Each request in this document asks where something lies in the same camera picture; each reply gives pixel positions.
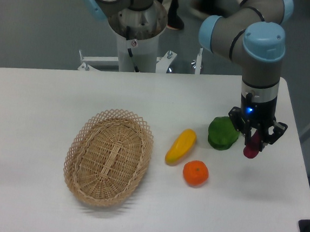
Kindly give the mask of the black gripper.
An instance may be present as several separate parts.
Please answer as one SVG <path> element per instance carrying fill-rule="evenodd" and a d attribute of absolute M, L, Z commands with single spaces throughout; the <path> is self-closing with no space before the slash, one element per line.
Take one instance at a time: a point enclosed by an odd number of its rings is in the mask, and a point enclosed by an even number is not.
<path fill-rule="evenodd" d="M 241 107 L 232 107 L 228 113 L 236 131 L 242 133 L 245 145 L 249 145 L 252 127 L 259 127 L 259 152 L 269 144 L 274 144 L 286 132 L 288 125 L 275 121 L 277 97 L 268 102 L 253 102 L 241 95 Z"/>

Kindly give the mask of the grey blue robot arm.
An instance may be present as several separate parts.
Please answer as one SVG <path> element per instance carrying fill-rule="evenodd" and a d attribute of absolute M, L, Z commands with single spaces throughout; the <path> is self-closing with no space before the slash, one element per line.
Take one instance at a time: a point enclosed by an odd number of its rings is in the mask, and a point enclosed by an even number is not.
<path fill-rule="evenodd" d="M 168 24 L 156 0 L 83 0 L 97 19 L 106 19 L 121 39 L 119 69 L 153 72 L 156 57 L 142 42 L 159 37 Z M 242 68 L 241 105 L 229 112 L 247 147 L 263 150 L 274 144 L 287 125 L 276 121 L 275 109 L 285 54 L 282 23 L 292 15 L 293 0 L 238 0 L 230 17 L 209 16 L 199 29 L 199 44 Z"/>

